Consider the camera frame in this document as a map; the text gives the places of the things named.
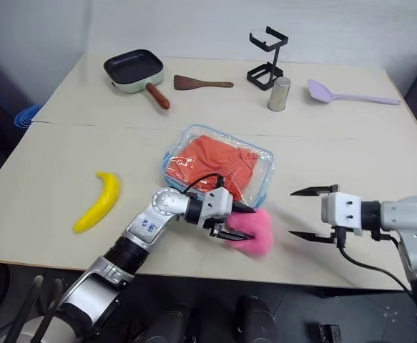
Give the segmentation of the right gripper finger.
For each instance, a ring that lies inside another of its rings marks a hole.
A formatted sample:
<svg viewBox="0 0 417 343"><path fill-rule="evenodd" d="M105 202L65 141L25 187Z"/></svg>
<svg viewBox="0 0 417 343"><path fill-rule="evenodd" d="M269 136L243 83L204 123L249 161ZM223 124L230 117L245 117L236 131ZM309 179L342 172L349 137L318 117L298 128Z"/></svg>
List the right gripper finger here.
<svg viewBox="0 0 417 343"><path fill-rule="evenodd" d="M331 192L332 192L332 186L316 186L316 187L307 187L304 189L294 191L290 195L299 196L299 197L316 197L321 194L328 194Z"/></svg>
<svg viewBox="0 0 417 343"><path fill-rule="evenodd" d="M331 234L329 237L320 237L317 234L312 233L312 232L290 231L290 233L309 242L318 242L318 243L325 243L325 244L335 243L334 234Z"/></svg>

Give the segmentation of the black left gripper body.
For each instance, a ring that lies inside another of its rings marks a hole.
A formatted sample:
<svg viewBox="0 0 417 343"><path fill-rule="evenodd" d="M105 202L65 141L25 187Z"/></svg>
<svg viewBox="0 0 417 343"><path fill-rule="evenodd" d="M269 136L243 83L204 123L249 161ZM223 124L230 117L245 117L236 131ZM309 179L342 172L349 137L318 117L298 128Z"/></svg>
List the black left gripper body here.
<svg viewBox="0 0 417 343"><path fill-rule="evenodd" d="M226 230L225 218L206 219L206 229L210 230L210 236L216 238L230 238L230 233Z"/></svg>

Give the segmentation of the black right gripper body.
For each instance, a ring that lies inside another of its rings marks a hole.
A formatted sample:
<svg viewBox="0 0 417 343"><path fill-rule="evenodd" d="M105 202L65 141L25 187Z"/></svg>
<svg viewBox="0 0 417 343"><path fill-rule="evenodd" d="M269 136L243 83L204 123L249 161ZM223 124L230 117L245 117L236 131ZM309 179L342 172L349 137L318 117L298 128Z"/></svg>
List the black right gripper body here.
<svg viewBox="0 0 417 343"><path fill-rule="evenodd" d="M330 193L338 192L339 185L333 184L330 186ZM331 227L334 232L331 234L333 241L336 243L337 247L344 247L346 241L346 229L339 227L339 226L332 226Z"/></svg>

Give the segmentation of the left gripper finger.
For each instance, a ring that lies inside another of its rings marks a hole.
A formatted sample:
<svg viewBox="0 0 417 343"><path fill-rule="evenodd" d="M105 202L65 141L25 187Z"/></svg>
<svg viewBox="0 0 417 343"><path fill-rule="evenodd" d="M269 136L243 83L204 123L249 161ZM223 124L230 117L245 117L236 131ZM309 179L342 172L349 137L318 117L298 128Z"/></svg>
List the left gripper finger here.
<svg viewBox="0 0 417 343"><path fill-rule="evenodd" d="M242 202L233 202L231 212L250 214L250 213L255 213L255 209L252 207L249 207L246 204L243 204Z"/></svg>
<svg viewBox="0 0 417 343"><path fill-rule="evenodd" d="M255 237L251 234L246 234L244 232L232 231L232 230L217 230L216 237L231 242L251 240Z"/></svg>

